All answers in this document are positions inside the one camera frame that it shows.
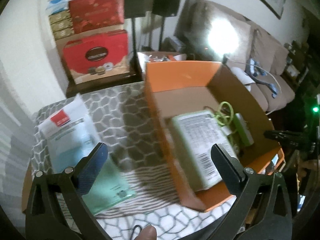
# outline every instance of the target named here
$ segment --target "gold box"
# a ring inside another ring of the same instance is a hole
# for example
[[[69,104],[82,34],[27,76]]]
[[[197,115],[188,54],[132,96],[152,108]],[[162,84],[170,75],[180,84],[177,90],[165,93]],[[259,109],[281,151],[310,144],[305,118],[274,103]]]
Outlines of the gold box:
[[[50,24],[53,24],[53,23],[60,22],[65,19],[69,19],[69,18],[71,18],[70,11],[65,10],[65,11],[50,15],[49,21],[50,21]]]
[[[60,40],[62,38],[69,37],[73,34],[75,34],[75,31],[73,30],[73,28],[67,28],[67,29],[64,29],[61,31],[54,32],[53,36],[54,36],[55,40]]]
[[[73,26],[72,20],[71,19],[65,19],[60,22],[56,22],[51,25],[52,32],[57,32],[66,28],[70,28]]]

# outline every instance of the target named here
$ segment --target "screw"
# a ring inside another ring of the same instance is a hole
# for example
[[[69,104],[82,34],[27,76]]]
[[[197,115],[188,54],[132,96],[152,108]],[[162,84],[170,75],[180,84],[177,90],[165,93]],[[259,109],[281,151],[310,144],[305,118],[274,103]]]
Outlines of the screw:
[[[276,172],[276,176],[277,176],[278,178],[282,178],[282,174],[281,174],[280,172]]]
[[[64,173],[66,173],[66,174],[70,174],[71,172],[73,172],[73,168],[72,167],[67,167],[64,170]]]
[[[245,168],[245,172],[248,173],[248,174],[253,174],[254,170],[251,169],[251,168]]]
[[[36,172],[36,177],[39,178],[43,175],[43,172],[42,171],[37,171]]]

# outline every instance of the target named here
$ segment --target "finger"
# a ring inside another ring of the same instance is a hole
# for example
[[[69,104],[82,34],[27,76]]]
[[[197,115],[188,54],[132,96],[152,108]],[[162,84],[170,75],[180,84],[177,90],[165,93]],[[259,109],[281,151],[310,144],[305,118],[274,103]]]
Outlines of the finger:
[[[157,230],[149,225],[140,232],[140,234],[134,240],[156,240],[157,239]]]
[[[301,163],[301,167],[309,170],[314,170],[316,171],[318,166],[317,166],[318,160],[309,160]]]
[[[300,171],[298,171],[298,179],[302,180],[302,178],[304,178],[307,175],[307,172],[303,169],[301,169]]]

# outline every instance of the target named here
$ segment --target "speaker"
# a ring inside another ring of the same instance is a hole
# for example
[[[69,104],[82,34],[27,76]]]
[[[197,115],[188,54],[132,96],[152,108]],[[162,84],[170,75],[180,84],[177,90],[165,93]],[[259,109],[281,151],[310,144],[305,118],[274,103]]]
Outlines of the speaker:
[[[139,18],[146,16],[146,0],[124,0],[124,18]]]
[[[181,0],[153,0],[152,13],[162,17],[177,16]]]

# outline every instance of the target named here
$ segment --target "red box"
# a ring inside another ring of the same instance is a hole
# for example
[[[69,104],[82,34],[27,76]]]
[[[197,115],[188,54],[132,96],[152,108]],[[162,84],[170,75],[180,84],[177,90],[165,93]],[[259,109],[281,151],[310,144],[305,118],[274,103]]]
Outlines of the red box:
[[[124,0],[72,0],[69,10],[76,34],[124,23]]]
[[[69,41],[63,56],[76,84],[127,73],[128,34],[118,30]]]

